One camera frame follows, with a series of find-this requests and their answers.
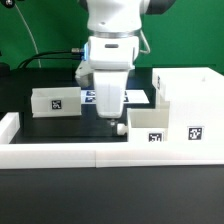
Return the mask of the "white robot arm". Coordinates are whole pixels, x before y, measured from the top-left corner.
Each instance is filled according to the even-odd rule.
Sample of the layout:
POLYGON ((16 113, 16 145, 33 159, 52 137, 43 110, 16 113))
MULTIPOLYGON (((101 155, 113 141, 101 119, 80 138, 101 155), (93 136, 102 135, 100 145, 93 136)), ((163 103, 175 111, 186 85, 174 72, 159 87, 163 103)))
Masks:
POLYGON ((77 0, 88 12, 90 36, 76 70, 76 80, 82 87, 94 86, 99 117, 121 117, 129 72, 135 69, 134 61, 140 53, 150 52, 141 16, 161 15, 175 1, 77 0))

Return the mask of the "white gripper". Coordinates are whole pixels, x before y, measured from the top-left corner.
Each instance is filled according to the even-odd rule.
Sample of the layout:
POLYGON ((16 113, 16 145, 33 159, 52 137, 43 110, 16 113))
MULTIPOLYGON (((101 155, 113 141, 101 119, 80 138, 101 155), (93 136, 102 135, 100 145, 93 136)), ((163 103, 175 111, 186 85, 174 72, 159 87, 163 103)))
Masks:
POLYGON ((81 87, 94 84, 97 113, 109 119, 111 127, 116 126, 116 119, 122 115, 128 74, 134 68, 130 63, 81 62, 76 69, 75 78, 81 87))

